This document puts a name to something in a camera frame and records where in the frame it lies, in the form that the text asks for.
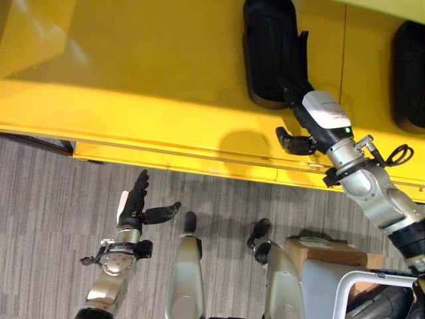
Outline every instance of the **black clamp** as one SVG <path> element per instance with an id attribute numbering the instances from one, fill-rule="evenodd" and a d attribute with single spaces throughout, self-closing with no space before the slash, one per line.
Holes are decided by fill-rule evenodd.
<path id="1" fill-rule="evenodd" d="M 276 128 L 276 135 L 282 148 L 293 155 L 312 155 L 315 152 L 312 139 L 308 136 L 292 136 L 282 126 Z"/>
<path id="2" fill-rule="evenodd" d="M 362 161 L 361 163 L 358 163 L 357 165 L 354 165 L 353 167 L 346 169 L 339 175 L 337 175 L 337 170 L 334 167 L 331 167 L 325 172 L 326 176 L 323 178 L 323 181 L 325 182 L 327 187 L 341 185 L 339 181 L 343 179 L 344 177 L 351 175 L 352 173 L 358 171 L 359 169 L 372 167 L 376 165 L 377 165 L 377 162 L 374 159 L 368 159 L 367 161 Z"/>
<path id="3" fill-rule="evenodd" d="M 147 241 L 147 240 L 140 241 L 137 244 L 112 243 L 112 244 L 109 244 L 108 246 L 101 246 L 95 257 L 91 256 L 91 257 L 81 258 L 80 263 L 82 263 L 84 266 L 88 266 L 91 264 L 102 265 L 100 263 L 100 259 L 104 255 L 110 255 L 114 253 L 131 255 L 131 256 L 134 256 L 137 260 L 143 259 L 143 258 L 151 258 L 152 250 L 153 250 L 153 244 L 151 241 Z"/>

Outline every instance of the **cardboard box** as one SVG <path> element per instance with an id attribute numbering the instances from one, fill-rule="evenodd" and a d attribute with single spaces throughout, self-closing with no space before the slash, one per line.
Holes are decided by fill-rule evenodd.
<path id="1" fill-rule="evenodd" d="M 314 242 L 310 240 L 286 239 L 285 242 L 285 252 L 295 264 L 300 275 L 307 259 L 349 266 L 367 266 L 367 254 L 348 244 L 332 241 Z"/>
<path id="2" fill-rule="evenodd" d="M 361 266 L 369 269 L 382 268 L 384 263 L 384 256 L 364 253 L 356 249 L 354 245 L 332 241 L 314 241 L 312 238 L 307 238 L 307 241 L 286 239 L 285 252 L 295 264 L 300 276 L 304 262 L 307 259 L 341 265 Z M 358 282 L 350 291 L 349 303 L 358 295 L 364 294 L 375 287 L 375 284 L 369 282 Z"/>

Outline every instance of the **black cable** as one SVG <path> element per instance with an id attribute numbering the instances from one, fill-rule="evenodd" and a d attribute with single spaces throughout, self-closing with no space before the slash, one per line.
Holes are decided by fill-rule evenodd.
<path id="1" fill-rule="evenodd" d="M 398 166 L 406 163 L 408 160 L 412 158 L 414 154 L 414 150 L 407 144 L 402 144 L 398 146 L 392 153 L 388 156 L 385 161 L 386 166 Z"/>

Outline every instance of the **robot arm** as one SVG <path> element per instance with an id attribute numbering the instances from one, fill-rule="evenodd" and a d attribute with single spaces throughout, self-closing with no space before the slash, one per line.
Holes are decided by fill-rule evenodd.
<path id="1" fill-rule="evenodd" d="M 341 184 L 345 194 L 360 205 L 365 216 L 400 250 L 412 272 L 424 274 L 425 215 L 417 204 L 397 189 L 384 169 L 387 165 L 406 162 L 412 157 L 413 150 L 405 146 L 401 150 L 404 155 L 410 151 L 408 158 L 384 161 L 372 136 L 355 142 L 350 120 L 329 93 L 309 91 L 302 100 L 289 93 L 285 97 L 311 136 L 293 137 L 278 128 L 276 133 L 282 147 L 292 154 L 294 148 L 299 155 L 312 154 L 316 150 L 326 154 L 333 168 L 327 171 L 325 183 L 328 186 Z M 363 148 L 367 148 L 374 158 L 367 158 Z"/>
<path id="2" fill-rule="evenodd" d="M 149 185 L 146 170 L 139 175 L 134 188 L 124 191 L 118 207 L 117 234 L 114 240 L 104 239 L 95 257 L 81 259 L 83 265 L 97 264 L 102 272 L 87 294 L 86 301 L 75 319 L 113 319 L 126 291 L 126 282 L 139 259 L 150 258 L 152 242 L 140 241 L 142 225 L 166 222 L 180 209 L 172 206 L 148 209 L 143 212 L 146 188 Z"/>

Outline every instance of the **yellow shelf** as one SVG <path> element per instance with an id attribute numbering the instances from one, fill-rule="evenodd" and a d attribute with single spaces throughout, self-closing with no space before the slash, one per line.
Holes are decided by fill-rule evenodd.
<path id="1" fill-rule="evenodd" d="M 308 165 L 285 166 L 287 163 L 284 162 L 276 166 L 262 165 L 255 159 L 234 161 L 216 156 L 189 157 L 186 154 L 159 154 L 155 151 L 119 148 L 85 142 L 77 143 L 74 157 L 82 160 L 125 163 L 144 167 L 185 171 L 188 173 L 231 177 L 249 181 L 262 181 L 282 185 L 342 191 L 340 187 L 326 187 L 322 181 L 325 177 L 325 172 L 318 167 L 309 167 Z M 418 192 L 417 185 L 406 182 L 405 179 L 400 178 L 393 178 L 393 181 L 398 188 L 409 193 L 413 200 L 425 201 L 421 192 Z"/>
<path id="2" fill-rule="evenodd" d="M 424 0 L 338 0 L 350 5 L 356 5 L 394 15 L 405 20 L 425 23 Z"/>
<path id="3" fill-rule="evenodd" d="M 304 133 L 291 112 L 249 100 L 242 0 L 76 0 L 68 15 L 38 1 L 19 13 L 20 2 L 0 42 L 0 57 L 14 59 L 0 65 L 1 131 L 77 140 L 76 158 L 325 189 L 328 159 L 288 155 L 275 137 L 281 125 Z M 356 137 L 372 134 L 382 154 L 415 149 L 389 173 L 425 201 L 424 136 L 397 128 L 389 112 L 390 40 L 402 20 L 335 1 L 301 1 L 297 11 L 311 31 L 312 84 L 339 99 Z M 44 32 L 23 33 L 19 19 L 42 21 Z M 49 44 L 54 26 L 65 42 Z M 38 60 L 28 60 L 26 41 Z M 12 43 L 21 48 L 13 54 Z"/>

